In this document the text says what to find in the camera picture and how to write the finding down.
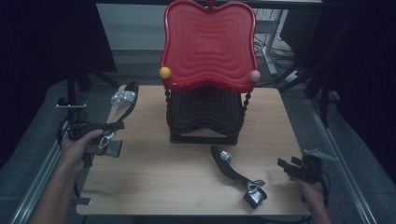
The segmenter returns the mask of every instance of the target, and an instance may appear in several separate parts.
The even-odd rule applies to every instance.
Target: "wooden tabletop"
[[[231,166],[251,180],[262,179],[268,198],[252,209],[246,187],[224,176],[210,145],[172,144],[162,86],[140,86],[133,113],[125,119],[118,158],[96,156],[81,192],[89,205],[82,215],[306,215],[298,185],[277,158],[301,157],[282,99],[276,89],[255,89]]]

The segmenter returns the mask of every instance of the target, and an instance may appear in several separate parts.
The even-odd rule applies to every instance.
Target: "floor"
[[[287,45],[276,38],[275,47],[285,49]],[[142,85],[161,85],[158,78],[159,58],[150,55],[153,61],[136,62],[131,52],[114,52],[119,72],[108,73],[120,84],[137,80]],[[258,56],[262,79],[261,88],[268,88],[276,77],[268,75],[262,56]],[[277,69],[283,71],[283,62]],[[80,101],[92,122],[105,122],[110,105],[107,100],[115,92],[101,79],[91,76],[93,88],[81,92]],[[329,213],[333,223],[396,223],[396,188],[383,171],[370,149],[364,145],[354,131],[338,114],[335,105],[329,106],[329,128],[323,128],[316,112],[317,100],[304,97],[301,83],[281,93],[282,100],[290,117],[301,150],[318,149],[321,152],[340,158],[339,162],[323,160],[323,170],[331,181]],[[66,116],[66,111],[55,108],[59,97],[66,95],[65,82],[58,83],[48,91],[45,103],[41,106],[26,131],[14,155],[0,170],[0,223],[25,223],[35,206],[35,199],[29,195],[40,194],[32,186],[37,186],[36,174],[48,155],[56,147],[55,133],[58,123]],[[88,170],[81,173],[78,187],[84,184]],[[38,179],[45,185],[45,179]],[[18,213],[27,207],[26,215]],[[70,208],[68,223],[264,223],[245,217],[129,217],[129,216],[91,216],[83,217],[76,213],[75,205]],[[267,217],[277,220],[296,220],[298,217]]]

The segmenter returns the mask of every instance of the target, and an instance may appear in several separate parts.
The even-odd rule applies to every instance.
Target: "human hand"
[[[81,171],[84,167],[82,155],[84,152],[94,152],[94,145],[91,140],[100,136],[102,133],[102,130],[89,132],[76,142],[70,139],[64,139],[62,141],[60,166],[63,166],[65,169],[76,171],[77,173]]]
[[[323,201],[323,187],[319,182],[310,184],[293,176],[291,176],[290,179],[300,185],[301,192],[306,200],[307,209],[311,214],[315,213],[319,208],[325,208]]]

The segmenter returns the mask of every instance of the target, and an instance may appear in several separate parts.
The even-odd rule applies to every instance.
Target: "black stand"
[[[347,35],[351,25],[354,23],[356,18],[358,17],[358,10],[360,7],[361,1],[355,2],[351,4],[351,9],[347,11],[346,19],[343,22],[343,26],[336,34],[335,39],[330,44],[328,50],[325,52],[322,60],[318,63],[318,65],[312,70],[300,74],[293,81],[284,84],[283,86],[277,87],[279,92],[283,92],[288,90],[295,85],[308,80],[311,78],[311,81],[308,83],[304,94],[307,98],[314,98],[319,90],[321,89],[320,96],[320,117],[323,124],[328,127],[327,121],[327,108],[330,102],[329,93],[330,93],[330,77],[331,77],[331,65],[334,54],[342,43],[342,40]],[[274,87],[276,87],[280,82],[282,82],[286,77],[288,77],[296,68],[301,66],[304,63],[309,62],[310,60],[316,58],[318,56],[318,52],[314,50],[307,58],[302,61],[297,61],[294,63],[285,73],[276,80]]]
[[[95,76],[101,78],[104,82],[108,83],[114,89],[118,89],[120,84],[117,81],[107,77],[103,73],[91,69],[88,66],[77,67],[75,69],[70,69],[67,74],[67,101],[64,98],[60,98],[56,104],[57,108],[68,109],[67,119],[71,124],[78,123],[80,120],[81,109],[86,108],[84,105],[77,105],[76,99],[76,83],[78,84],[81,91],[90,91],[92,88],[92,83],[88,77],[88,73],[92,73]]]

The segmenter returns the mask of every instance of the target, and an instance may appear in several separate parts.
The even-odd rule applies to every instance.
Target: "pink ball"
[[[257,70],[253,70],[250,72],[249,76],[250,76],[250,80],[257,82],[258,80],[260,80],[262,74],[260,74],[260,72]]]

